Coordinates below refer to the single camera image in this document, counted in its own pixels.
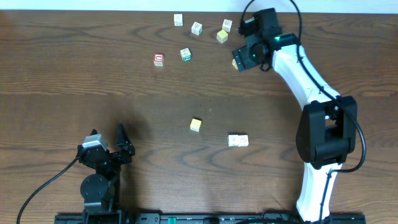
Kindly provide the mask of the white block blue edge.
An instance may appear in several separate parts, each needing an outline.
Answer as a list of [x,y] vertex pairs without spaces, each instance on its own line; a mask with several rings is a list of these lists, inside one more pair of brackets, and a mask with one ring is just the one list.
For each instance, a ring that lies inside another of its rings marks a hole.
[[239,135],[237,135],[237,134],[229,135],[228,136],[228,146],[229,147],[239,146]]

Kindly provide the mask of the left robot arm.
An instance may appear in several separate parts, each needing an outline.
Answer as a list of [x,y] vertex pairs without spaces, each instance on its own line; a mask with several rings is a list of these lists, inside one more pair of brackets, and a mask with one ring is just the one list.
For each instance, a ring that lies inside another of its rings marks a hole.
[[124,125],[118,126],[116,146],[119,151],[110,152],[108,143],[95,129],[77,147],[79,163],[95,170],[81,183],[87,213],[111,213],[120,206],[121,166],[132,162],[135,148],[128,138]]

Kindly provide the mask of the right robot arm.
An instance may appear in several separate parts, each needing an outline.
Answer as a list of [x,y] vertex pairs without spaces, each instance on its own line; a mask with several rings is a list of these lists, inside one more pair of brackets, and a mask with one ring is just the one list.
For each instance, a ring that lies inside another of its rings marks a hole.
[[273,68],[298,101],[302,114],[295,137],[304,162],[300,196],[295,204],[304,223],[330,218],[329,202],[338,173],[355,149],[357,104],[341,96],[321,77],[294,34],[246,34],[246,45],[233,51],[240,72],[255,66]]

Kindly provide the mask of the white block red bug drawing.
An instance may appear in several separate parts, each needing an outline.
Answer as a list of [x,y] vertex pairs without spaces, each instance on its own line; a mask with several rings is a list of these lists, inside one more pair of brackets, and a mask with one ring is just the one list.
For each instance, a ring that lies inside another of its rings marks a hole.
[[238,136],[238,146],[239,147],[247,147],[249,145],[248,135],[239,135]]

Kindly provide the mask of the acorn picture wooden block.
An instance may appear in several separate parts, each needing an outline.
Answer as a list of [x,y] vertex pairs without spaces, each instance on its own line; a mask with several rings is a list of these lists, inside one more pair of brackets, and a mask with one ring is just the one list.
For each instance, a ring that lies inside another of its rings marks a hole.
[[233,60],[232,60],[232,65],[233,65],[233,67],[234,67],[235,69],[237,69],[237,70],[238,70],[238,65],[237,65],[237,63],[236,63],[236,60],[235,60],[235,59],[233,59]]

